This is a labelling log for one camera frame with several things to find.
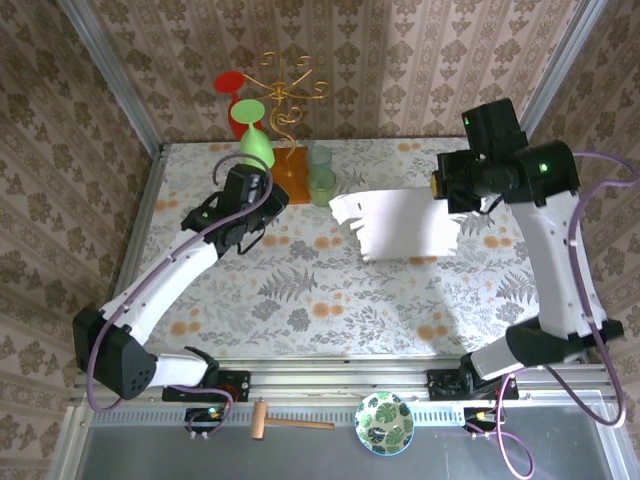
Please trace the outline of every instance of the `floral pattern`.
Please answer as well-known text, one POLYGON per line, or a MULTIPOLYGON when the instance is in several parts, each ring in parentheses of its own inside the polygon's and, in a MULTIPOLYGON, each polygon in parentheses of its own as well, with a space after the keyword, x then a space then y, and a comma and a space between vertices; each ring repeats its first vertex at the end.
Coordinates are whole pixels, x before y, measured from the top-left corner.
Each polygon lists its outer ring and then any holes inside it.
MULTIPOLYGON (((461 139, 318 143, 333 151, 341 193, 428 185, 436 153, 465 146, 461 139)), ((216 160, 236 149, 172 146, 143 269, 189 210, 214 191, 216 160)), ((458 221, 456 256, 365 263, 355 234, 339 226, 329 209, 289 206, 247 255, 229 252, 197 278, 152 340, 234 357, 478 348, 537 314, 535 282, 507 208, 458 221), (198 329, 184 328, 187 322, 198 322, 198 329)))

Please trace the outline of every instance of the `wooden mallet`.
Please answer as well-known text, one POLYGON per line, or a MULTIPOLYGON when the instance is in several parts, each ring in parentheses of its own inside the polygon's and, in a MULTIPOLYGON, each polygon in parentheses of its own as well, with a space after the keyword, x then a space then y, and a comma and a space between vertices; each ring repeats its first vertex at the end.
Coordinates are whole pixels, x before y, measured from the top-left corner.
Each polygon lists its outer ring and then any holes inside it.
POLYGON ((267 417, 267 402, 260 400, 253 405, 253 417, 251 419, 251 438, 262 440, 265 425, 288 425, 290 427, 321 428, 333 430, 335 425, 327 422, 306 422, 303 420, 285 420, 282 418, 267 417))

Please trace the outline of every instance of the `metal frame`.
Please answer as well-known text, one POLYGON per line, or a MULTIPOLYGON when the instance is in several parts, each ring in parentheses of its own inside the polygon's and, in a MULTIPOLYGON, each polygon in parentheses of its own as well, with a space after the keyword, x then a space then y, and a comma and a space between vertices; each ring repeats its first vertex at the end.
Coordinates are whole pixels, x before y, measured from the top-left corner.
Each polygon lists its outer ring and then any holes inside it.
MULTIPOLYGON (((430 402, 425 384, 425 371, 433 368, 455 368, 456 356, 393 356, 370 355, 358 357, 285 357, 276 359, 221 359, 225 369, 242 369, 252 372, 249 401, 265 399, 270 407, 286 412, 287 409, 304 408, 305 411, 322 411, 327 408, 355 408, 366 395, 379 390, 391 390, 399 394, 412 408, 418 410, 434 406, 483 407, 488 401, 430 402)), ((558 372, 576 390, 585 402, 600 414, 612 415, 615 394, 602 365, 560 365, 558 372)), ((507 408, 533 406, 571 406, 571 398, 542 369, 532 369, 517 374, 520 400, 505 402, 507 408)), ((50 470, 51 479, 73 479, 77 474, 82 450, 93 412, 86 406, 84 375, 76 379, 71 406, 63 424, 57 445, 57 455, 50 470)), ((96 385, 96 398, 100 404, 112 403, 115 395, 101 385, 96 385)), ((168 408, 208 406, 207 404, 182 404, 161 402, 161 389, 143 392, 127 407, 143 407, 149 413, 168 408)), ((625 429, 597 429, 607 461, 616 479, 640 478, 640 471, 631 441, 625 429)))
POLYGON ((124 254, 122 268, 116 282, 114 296, 120 294, 138 278, 140 263, 142 262, 142 254, 144 246, 147 242, 147 234, 153 217, 153 209, 158 199, 158 193, 164 179, 164 171, 167 166, 169 155, 171 154, 171 145, 160 147, 160 151, 151 164, 149 177, 142 193, 138 213, 133 224, 127 251, 124 254))
POLYGON ((160 135, 156 131, 142 99, 131 84, 126 68, 113 51, 108 38, 102 33, 100 23, 93 14, 89 3, 85 0, 60 0, 60 6, 69 17, 73 28, 78 32, 80 40, 87 47, 93 62, 100 69, 140 141, 149 155, 154 158, 161 148, 160 135))
POLYGON ((533 134, 549 108, 606 4, 607 0, 583 0, 576 8, 520 118, 520 125, 528 136, 533 134))

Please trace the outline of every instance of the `bowl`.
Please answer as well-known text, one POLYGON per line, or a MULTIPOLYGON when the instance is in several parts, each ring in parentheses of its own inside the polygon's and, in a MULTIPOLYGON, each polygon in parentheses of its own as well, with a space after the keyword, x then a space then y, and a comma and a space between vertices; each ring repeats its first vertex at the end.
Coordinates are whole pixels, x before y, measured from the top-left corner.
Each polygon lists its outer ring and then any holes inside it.
POLYGON ((360 442, 377 455, 390 457, 411 443, 415 424, 411 410, 391 392, 376 392, 360 402, 355 415, 360 442))

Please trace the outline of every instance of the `wall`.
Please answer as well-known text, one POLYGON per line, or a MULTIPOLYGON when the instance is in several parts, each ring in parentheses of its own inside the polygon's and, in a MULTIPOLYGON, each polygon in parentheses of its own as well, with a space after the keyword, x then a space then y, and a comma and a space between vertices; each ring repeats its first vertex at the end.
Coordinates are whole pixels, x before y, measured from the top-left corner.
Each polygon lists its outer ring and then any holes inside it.
MULTIPOLYGON (((260 54, 301 55, 333 95, 303 105, 297 138, 446 136, 459 112, 503 96, 522 112, 576 0, 90 0, 163 142, 231 139, 236 69, 271 81, 260 54)), ((304 85, 307 93, 310 86, 304 85)), ((245 96, 260 95, 246 89, 245 96)))
MULTIPOLYGON (((533 141, 561 138, 574 149, 621 155, 640 167, 640 2, 610 1, 594 33, 548 109, 533 141)), ((602 178, 627 178, 611 162, 579 164, 586 191, 602 178)), ((593 277, 626 340, 611 353, 629 402, 629 425, 640 452, 640 189, 607 188, 582 221, 593 277)))
POLYGON ((55 2, 0 2, 0 479, 44 478, 149 163, 55 2))

